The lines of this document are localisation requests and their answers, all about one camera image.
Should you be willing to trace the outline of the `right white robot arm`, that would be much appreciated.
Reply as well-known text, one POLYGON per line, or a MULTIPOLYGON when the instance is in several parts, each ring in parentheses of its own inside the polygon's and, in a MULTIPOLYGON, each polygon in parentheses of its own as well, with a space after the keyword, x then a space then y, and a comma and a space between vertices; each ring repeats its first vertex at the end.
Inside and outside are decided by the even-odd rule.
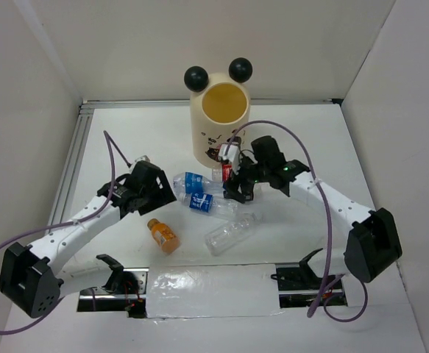
POLYGON ((286 196, 303 202, 331 218, 332 226, 347 240, 343 249, 312 251, 300 264, 299 278, 307 288, 317 288, 330 275, 351 274, 370 283, 402 254, 393 215, 385 208, 372 210, 313 177, 299 160, 287 161, 277 141, 263 136, 252 142, 254 157, 241 156, 238 144, 221 145, 218 160, 231 164, 224 183, 225 196, 244 203, 253 200, 253 188, 267 183, 286 196))

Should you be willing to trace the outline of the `blue label white cap bottle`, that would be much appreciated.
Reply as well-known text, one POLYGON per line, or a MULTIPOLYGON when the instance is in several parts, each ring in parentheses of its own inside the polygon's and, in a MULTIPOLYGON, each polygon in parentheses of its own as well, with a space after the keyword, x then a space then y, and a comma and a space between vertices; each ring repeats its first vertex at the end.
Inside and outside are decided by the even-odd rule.
POLYGON ((231 221, 238 216, 238 203, 208 193, 180 193, 181 204, 192 212, 231 221))

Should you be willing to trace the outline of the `orange juice bottle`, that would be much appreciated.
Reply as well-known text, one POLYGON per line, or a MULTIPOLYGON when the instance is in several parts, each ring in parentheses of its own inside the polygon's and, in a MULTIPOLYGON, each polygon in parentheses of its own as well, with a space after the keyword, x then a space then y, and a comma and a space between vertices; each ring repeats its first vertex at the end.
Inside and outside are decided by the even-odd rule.
POLYGON ((180 247, 179 237, 166 224, 152 218, 147 223, 147 227, 164 254, 171 254, 180 247))

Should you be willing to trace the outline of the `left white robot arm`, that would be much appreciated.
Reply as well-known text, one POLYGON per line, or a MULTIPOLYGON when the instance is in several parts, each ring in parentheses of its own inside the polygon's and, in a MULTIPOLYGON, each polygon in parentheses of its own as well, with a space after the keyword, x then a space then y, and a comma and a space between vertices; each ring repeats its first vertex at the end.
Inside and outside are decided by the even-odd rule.
POLYGON ((68 261, 128 214, 145 215, 176 199, 165 172, 148 161, 138 161, 128 174, 104 184, 68 226, 27 246, 10 245, 1 265, 0 292, 30 318, 48 314, 59 299, 87 288, 118 292, 124 284, 124 266, 110 255, 98 254, 74 267, 68 261))

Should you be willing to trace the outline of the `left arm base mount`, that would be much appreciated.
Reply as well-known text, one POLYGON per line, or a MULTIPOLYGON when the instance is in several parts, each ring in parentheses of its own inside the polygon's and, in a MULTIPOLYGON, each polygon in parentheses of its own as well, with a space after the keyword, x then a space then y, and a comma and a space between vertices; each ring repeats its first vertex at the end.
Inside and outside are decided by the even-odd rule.
POLYGON ((125 268, 107 254, 96 259, 110 270, 102 287, 81 290, 78 313, 125 313, 128 318, 146 318, 148 268, 125 268))

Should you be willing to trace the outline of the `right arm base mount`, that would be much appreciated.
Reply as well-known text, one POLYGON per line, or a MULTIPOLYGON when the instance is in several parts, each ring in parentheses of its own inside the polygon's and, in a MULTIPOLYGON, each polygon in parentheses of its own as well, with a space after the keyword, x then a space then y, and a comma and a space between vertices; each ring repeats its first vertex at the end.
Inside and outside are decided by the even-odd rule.
POLYGON ((310 267, 314 255, 323 249, 312 251, 297 263, 281 263, 276 265, 270 279, 277 283, 280 308, 310 307, 322 282, 310 267))

